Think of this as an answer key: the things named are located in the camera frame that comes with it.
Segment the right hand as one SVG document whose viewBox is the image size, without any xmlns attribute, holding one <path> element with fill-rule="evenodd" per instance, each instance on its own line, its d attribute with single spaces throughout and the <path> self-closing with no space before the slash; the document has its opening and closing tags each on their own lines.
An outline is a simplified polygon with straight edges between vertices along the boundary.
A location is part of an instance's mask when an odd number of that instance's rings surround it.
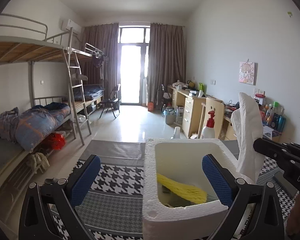
<svg viewBox="0 0 300 240">
<path fill-rule="evenodd" d="M 295 204 L 287 219 L 286 233 L 289 236 L 300 232 L 300 193 L 296 196 Z"/>
</svg>

